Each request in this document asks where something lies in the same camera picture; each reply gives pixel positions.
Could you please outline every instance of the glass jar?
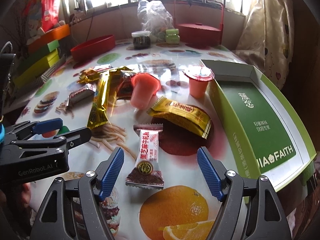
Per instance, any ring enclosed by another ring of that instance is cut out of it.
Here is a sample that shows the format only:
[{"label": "glass jar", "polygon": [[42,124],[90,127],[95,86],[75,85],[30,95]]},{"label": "glass jar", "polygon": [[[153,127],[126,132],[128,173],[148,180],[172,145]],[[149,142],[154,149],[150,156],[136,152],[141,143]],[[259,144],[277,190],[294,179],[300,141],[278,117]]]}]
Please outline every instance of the glass jar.
[{"label": "glass jar", "polygon": [[180,36],[179,36],[179,29],[168,29],[165,31],[165,42],[168,44],[179,44],[180,43]]},{"label": "glass jar", "polygon": [[134,49],[147,49],[151,46],[150,31],[131,33]]}]

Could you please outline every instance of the plastic tablecloth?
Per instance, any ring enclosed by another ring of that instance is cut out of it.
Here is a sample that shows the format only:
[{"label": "plastic tablecloth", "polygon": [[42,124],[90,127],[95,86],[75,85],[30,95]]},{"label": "plastic tablecloth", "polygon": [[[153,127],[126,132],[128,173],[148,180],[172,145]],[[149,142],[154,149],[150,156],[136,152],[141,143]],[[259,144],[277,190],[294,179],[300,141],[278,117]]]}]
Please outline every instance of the plastic tablecloth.
[{"label": "plastic tablecloth", "polygon": [[[164,177],[163,190],[125,185],[125,179],[136,161],[132,154],[125,151],[124,165],[115,188],[104,202],[105,218],[116,240],[161,240],[164,237],[168,240],[174,239],[173,235],[183,230],[190,230],[190,233],[197,231],[205,239],[206,230],[210,230],[217,216],[220,203],[210,194],[196,161],[196,149],[203,143],[211,155],[221,160],[227,169],[237,171],[237,168],[220,119],[209,97],[206,95],[204,98],[195,99],[189,95],[188,77],[182,71],[188,66],[199,65],[201,59],[244,63],[223,46],[212,48],[184,43],[180,45],[158,43],[152,44],[149,49],[135,51],[131,40],[117,41],[113,50],[86,62],[76,63],[69,58],[65,65],[53,73],[50,80],[38,90],[17,120],[17,122],[42,121],[60,117],[70,130],[86,126],[92,107],[92,97],[77,103],[72,112],[66,114],[57,111],[56,108],[64,103],[72,91],[81,87],[76,81],[82,70],[104,64],[111,64],[112,67],[137,64],[139,68],[156,76],[161,81],[162,87],[156,96],[153,96],[150,106],[157,98],[165,96],[184,104],[197,106],[211,117],[213,126],[205,141],[199,141],[197,135],[193,135],[194,137],[186,137],[183,142],[181,130],[175,131],[171,126],[168,131],[164,126],[167,139],[160,143],[159,152],[159,165]],[[39,105],[43,103],[46,107],[39,111]],[[108,118],[112,124],[125,129],[125,144],[138,155],[139,137],[133,131],[133,125],[149,123],[152,117],[145,110],[133,108],[129,100],[118,99],[113,108],[108,108]],[[50,138],[54,135],[55,132],[35,136],[34,139]],[[119,141],[113,141],[111,145],[116,147],[117,142]],[[62,177],[78,178],[88,170],[95,170],[101,161],[108,159],[110,154],[111,150],[102,143],[99,148],[88,142],[71,149],[68,157],[70,171]],[[39,209],[55,177],[57,176],[31,183],[30,206],[35,211]],[[239,239],[242,233],[245,212],[246,207],[243,204],[235,239]]]}]

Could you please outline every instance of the green box lid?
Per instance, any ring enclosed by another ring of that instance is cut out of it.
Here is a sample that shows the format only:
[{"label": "green box lid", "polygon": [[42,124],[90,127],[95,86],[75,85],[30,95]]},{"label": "green box lid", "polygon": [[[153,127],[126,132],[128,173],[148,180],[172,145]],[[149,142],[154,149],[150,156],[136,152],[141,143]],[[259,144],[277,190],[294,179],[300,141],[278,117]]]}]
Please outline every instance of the green box lid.
[{"label": "green box lid", "polygon": [[167,29],[165,30],[165,33],[167,35],[177,35],[179,34],[179,29]]}]

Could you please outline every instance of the red basket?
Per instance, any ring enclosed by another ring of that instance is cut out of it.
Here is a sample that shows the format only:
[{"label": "red basket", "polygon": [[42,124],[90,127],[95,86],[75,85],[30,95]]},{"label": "red basket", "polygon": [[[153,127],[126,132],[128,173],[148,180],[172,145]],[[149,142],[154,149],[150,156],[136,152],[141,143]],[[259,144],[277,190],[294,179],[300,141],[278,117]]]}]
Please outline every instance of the red basket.
[{"label": "red basket", "polygon": [[224,6],[222,3],[220,4],[222,7],[222,14],[221,14],[220,28],[217,29],[211,26],[203,25],[201,23],[176,24],[176,0],[174,0],[173,24],[175,28],[179,29],[180,40],[186,43],[192,43],[197,45],[207,45],[207,46],[220,45],[222,41],[223,16],[224,16]]},{"label": "red basket", "polygon": [[77,62],[99,56],[116,46],[114,35],[102,36],[89,40],[71,49],[71,55]]}]

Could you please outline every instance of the orange box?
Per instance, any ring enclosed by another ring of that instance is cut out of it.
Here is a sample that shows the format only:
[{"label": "orange box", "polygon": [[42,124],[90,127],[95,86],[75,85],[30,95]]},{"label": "orange box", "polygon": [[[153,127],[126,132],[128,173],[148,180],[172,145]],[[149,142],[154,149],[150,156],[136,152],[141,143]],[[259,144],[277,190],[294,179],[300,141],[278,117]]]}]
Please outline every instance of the orange box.
[{"label": "orange box", "polygon": [[28,52],[29,54],[32,54],[51,41],[61,40],[68,35],[70,35],[70,27],[68,24],[55,28],[31,43],[28,46]]}]

